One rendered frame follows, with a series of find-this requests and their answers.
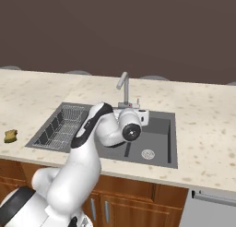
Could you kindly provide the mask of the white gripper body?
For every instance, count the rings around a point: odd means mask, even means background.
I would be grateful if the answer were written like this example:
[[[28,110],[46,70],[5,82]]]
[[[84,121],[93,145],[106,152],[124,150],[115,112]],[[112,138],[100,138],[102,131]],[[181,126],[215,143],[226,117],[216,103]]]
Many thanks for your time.
[[[138,109],[138,117],[142,126],[147,126],[149,122],[149,110]]]

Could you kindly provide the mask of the grey sink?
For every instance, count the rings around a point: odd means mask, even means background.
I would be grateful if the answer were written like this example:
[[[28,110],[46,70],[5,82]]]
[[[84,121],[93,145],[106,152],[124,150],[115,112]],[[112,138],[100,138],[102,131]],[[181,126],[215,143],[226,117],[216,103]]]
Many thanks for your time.
[[[32,139],[27,147],[34,148],[31,142]],[[106,148],[97,137],[95,143],[99,156],[104,159],[178,168],[174,113],[150,111],[148,125],[142,128],[140,137],[132,143],[125,142],[116,148]],[[144,159],[141,155],[144,149],[153,150],[155,157],[152,160]]]

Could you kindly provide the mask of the wooden panel under sink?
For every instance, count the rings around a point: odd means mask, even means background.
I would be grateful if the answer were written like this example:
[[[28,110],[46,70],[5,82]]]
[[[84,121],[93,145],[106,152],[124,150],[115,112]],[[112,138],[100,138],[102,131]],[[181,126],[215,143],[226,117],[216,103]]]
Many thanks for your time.
[[[158,205],[183,209],[188,189],[102,175],[93,193],[122,205]]]

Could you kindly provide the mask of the yellow-green sponge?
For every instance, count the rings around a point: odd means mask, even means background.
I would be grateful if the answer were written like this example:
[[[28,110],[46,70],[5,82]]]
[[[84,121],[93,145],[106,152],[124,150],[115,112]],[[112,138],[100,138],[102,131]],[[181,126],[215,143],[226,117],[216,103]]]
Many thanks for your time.
[[[5,143],[15,142],[17,140],[17,134],[18,134],[18,131],[16,129],[6,131],[4,142]]]

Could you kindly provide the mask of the silver tap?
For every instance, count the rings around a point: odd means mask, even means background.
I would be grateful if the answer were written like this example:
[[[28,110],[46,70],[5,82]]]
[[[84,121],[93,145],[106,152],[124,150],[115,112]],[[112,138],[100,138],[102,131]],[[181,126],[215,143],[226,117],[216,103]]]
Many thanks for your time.
[[[124,101],[118,103],[119,108],[121,108],[121,109],[123,109],[123,108],[139,109],[140,108],[139,101],[136,101],[136,103],[131,103],[129,101],[129,76],[128,76],[127,72],[123,72],[123,74],[121,75],[121,77],[116,85],[116,88],[118,90],[124,89]]]

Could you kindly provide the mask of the round silver drain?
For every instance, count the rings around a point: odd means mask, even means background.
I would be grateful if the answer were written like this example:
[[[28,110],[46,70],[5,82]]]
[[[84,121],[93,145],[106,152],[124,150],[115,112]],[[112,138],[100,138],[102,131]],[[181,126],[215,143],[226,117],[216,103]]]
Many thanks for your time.
[[[151,149],[144,149],[141,155],[146,160],[152,160],[155,157],[155,152]]]

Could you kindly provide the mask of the wooden cupboard door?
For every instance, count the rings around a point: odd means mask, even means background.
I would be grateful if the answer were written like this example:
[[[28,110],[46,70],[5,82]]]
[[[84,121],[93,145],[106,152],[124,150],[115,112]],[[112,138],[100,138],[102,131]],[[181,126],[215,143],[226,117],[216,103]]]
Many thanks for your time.
[[[90,209],[90,199],[94,198],[95,199],[95,205],[96,205],[96,221],[93,220],[92,218],[92,213]],[[84,210],[85,214],[90,218],[91,222],[93,223],[94,227],[100,227],[101,220],[100,220],[100,195],[97,193],[92,192],[88,199],[85,201],[83,204],[82,209]]]
[[[101,196],[103,227],[179,227],[183,210],[130,198]],[[106,223],[104,201],[109,202]]]

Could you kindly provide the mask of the grey dishwasher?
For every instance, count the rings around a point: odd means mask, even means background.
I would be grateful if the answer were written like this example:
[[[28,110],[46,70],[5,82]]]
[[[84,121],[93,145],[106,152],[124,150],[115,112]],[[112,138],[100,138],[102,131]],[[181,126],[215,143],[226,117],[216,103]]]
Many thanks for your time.
[[[236,193],[209,188],[190,189],[179,227],[236,227],[236,208],[192,198],[192,190],[236,200]]]

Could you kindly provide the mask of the wooden cupboard run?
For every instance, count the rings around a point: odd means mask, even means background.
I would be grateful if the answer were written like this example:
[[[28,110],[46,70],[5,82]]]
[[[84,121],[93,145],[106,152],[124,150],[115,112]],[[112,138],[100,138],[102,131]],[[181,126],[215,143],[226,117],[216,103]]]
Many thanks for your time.
[[[53,186],[61,165],[0,159],[0,203],[22,186],[35,189],[49,204],[65,205],[72,197],[61,185]]]

